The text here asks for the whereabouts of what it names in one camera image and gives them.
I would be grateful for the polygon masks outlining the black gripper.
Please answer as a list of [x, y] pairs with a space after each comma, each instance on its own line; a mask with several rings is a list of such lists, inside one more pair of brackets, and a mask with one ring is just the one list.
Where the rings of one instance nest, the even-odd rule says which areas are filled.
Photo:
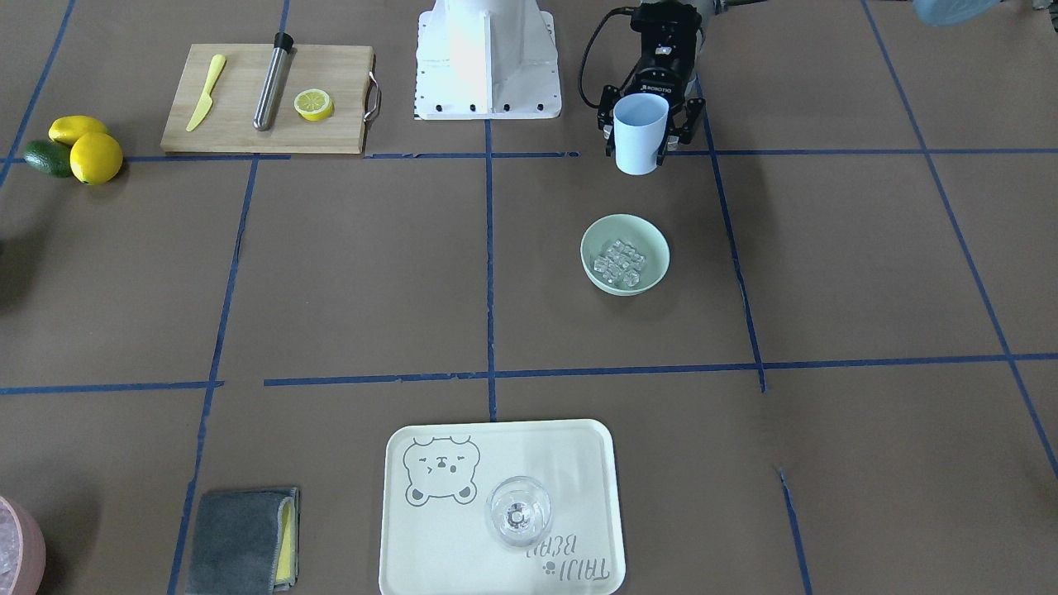
[[691, 1], [643, 2], [631, 10], [630, 28], [640, 37], [640, 56], [621, 87], [606, 84], [598, 100], [598, 129], [605, 140], [605, 155], [616, 152], [613, 108], [622, 97], [651, 93], [679, 104], [665, 118], [661, 159], [691, 143], [698, 129], [706, 100], [688, 98], [703, 52], [703, 8]]

